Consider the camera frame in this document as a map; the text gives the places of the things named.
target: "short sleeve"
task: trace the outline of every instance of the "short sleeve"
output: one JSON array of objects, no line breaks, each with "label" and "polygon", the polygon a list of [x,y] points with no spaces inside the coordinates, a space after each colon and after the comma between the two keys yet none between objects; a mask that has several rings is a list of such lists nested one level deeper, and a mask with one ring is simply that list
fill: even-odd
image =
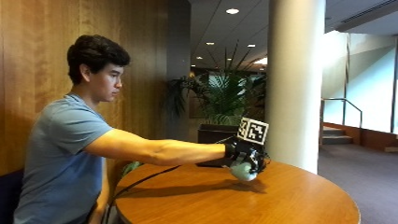
[{"label": "short sleeve", "polygon": [[53,144],[69,153],[78,153],[102,134],[112,130],[100,115],[85,108],[57,111],[48,131]]}]

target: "right arm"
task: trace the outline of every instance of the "right arm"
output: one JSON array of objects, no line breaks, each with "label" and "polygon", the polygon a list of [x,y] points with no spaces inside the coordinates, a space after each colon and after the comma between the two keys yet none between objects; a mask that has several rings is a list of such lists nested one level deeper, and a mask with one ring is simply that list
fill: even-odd
[{"label": "right arm", "polygon": [[148,140],[133,133],[113,129],[85,147],[85,152],[110,159],[141,161],[154,165],[182,165],[222,158],[225,145]]}]

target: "young man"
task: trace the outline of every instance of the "young man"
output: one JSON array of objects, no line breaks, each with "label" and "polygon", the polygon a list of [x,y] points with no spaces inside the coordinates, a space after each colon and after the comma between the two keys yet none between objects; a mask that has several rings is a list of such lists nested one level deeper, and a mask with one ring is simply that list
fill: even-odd
[{"label": "young man", "polygon": [[96,108],[118,95],[129,55],[105,37],[82,35],[66,61],[73,86],[32,128],[14,224],[100,223],[108,201],[104,158],[181,165],[251,152],[233,145],[148,140],[109,127]]}]

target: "hand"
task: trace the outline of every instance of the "hand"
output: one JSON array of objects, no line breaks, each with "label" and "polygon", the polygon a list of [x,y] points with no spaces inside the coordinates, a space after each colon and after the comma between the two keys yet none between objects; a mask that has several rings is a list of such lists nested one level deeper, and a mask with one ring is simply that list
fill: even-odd
[{"label": "hand", "polygon": [[241,163],[249,163],[251,165],[249,171],[250,175],[262,172],[265,169],[263,160],[266,157],[262,146],[243,141],[235,137],[229,139],[229,143],[230,144],[225,144],[225,157],[235,161],[235,166],[238,166]]}]

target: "wooden table top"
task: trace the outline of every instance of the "wooden table top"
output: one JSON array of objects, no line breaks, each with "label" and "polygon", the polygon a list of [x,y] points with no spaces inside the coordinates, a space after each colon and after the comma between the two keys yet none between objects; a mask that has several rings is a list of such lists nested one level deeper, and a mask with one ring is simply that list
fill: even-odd
[{"label": "wooden table top", "polygon": [[[144,165],[117,191],[170,167]],[[359,223],[350,195],[331,181],[277,161],[250,182],[226,168],[182,165],[137,185],[116,200],[125,223]]]}]

